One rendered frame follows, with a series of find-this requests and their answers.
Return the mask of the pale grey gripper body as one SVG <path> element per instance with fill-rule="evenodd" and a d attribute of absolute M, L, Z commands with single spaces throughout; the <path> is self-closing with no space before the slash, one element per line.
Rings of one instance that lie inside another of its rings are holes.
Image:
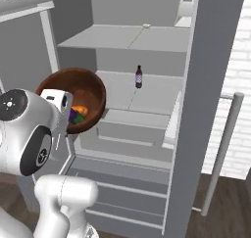
<path fill-rule="evenodd" d="M 70 110 L 66 110 L 62 113 L 61 120 L 59 123 L 59 131 L 61 134 L 67 133 L 67 128 L 69 125 Z"/>

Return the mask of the purple eggplant with green stem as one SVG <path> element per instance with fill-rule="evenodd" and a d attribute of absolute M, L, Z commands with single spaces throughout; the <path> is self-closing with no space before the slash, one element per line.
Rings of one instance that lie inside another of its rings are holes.
<path fill-rule="evenodd" d="M 84 116 L 79 112 L 71 109 L 69 122 L 71 123 L 79 123 L 84 121 Z"/>

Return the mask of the brown wooden bowl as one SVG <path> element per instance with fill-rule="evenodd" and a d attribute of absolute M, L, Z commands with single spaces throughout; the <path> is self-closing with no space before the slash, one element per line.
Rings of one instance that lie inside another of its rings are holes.
<path fill-rule="evenodd" d="M 58 89 L 73 95 L 74 106 L 84 106 L 88 114 L 83 122 L 70 123 L 69 134 L 79 134 L 92 128 L 103 116 L 106 107 L 106 88 L 101 78 L 93 71 L 81 68 L 67 68 L 47 76 L 37 87 L 40 95 L 43 89 Z"/>

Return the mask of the pale grey fridge crisper drawer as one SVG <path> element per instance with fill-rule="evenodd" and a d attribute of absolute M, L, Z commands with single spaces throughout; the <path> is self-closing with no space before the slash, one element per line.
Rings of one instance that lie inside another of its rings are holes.
<path fill-rule="evenodd" d="M 80 136 L 84 149 L 169 163 L 173 150 L 163 148 L 168 115 L 108 109 Z"/>

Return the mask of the orange chicken drumstick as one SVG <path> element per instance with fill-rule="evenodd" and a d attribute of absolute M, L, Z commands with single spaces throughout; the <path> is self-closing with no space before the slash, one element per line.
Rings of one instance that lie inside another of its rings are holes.
<path fill-rule="evenodd" d="M 82 105 L 72 106 L 72 109 L 75 110 L 75 111 L 78 111 L 83 116 L 86 116 L 88 114 L 88 109 L 86 107 L 82 106 Z"/>

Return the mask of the grey fridge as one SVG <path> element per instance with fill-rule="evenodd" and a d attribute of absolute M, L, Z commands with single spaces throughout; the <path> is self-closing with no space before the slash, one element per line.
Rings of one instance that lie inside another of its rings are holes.
<path fill-rule="evenodd" d="M 178 76 L 185 80 L 185 52 L 130 49 L 59 47 L 63 41 L 94 24 L 166 26 L 189 28 L 191 33 L 194 0 L 0 0 L 0 10 L 51 1 L 51 22 L 60 70 L 81 68 L 93 72 L 118 71 Z M 182 90 L 178 92 L 163 148 L 175 155 L 178 113 Z M 125 238 L 163 238 L 165 235 L 172 161 L 140 159 L 81 147 L 79 134 L 69 134 L 74 160 L 64 174 L 90 179 L 97 184 L 98 196 L 85 209 L 85 219 L 101 238 L 111 232 Z"/>

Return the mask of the grey fridge door with shelf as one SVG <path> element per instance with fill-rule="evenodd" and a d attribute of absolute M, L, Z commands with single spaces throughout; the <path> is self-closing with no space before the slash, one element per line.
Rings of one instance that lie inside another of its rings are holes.
<path fill-rule="evenodd" d="M 48 75 L 60 69 L 51 22 L 53 7 L 48 1 L 0 10 L 0 80 L 5 89 L 35 91 Z M 33 176 L 17 178 L 30 212 L 39 212 L 34 183 L 43 174 L 66 173 L 74 160 L 72 147 L 71 138 L 57 138 L 47 165 Z"/>

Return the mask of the long grey fridge shelf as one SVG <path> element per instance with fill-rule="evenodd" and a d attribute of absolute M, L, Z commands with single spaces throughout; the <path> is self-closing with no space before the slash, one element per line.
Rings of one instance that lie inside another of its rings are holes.
<path fill-rule="evenodd" d="M 189 28 L 94 24 L 59 47 L 185 52 Z"/>

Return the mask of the short grey fridge shelf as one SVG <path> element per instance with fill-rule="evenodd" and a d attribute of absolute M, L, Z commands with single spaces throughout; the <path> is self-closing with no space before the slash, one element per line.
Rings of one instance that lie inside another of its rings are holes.
<path fill-rule="evenodd" d="M 106 87 L 106 107 L 116 110 L 169 115 L 183 86 L 183 78 L 178 76 L 145 74 L 142 87 L 136 88 L 134 73 L 97 71 L 96 74 Z"/>

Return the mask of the dark purple glass bottle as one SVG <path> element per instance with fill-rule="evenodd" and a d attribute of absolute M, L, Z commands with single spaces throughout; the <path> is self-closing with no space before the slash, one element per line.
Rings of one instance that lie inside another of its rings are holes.
<path fill-rule="evenodd" d="M 141 88 L 142 87 L 142 69 L 141 66 L 137 66 L 137 71 L 135 73 L 135 87 Z"/>

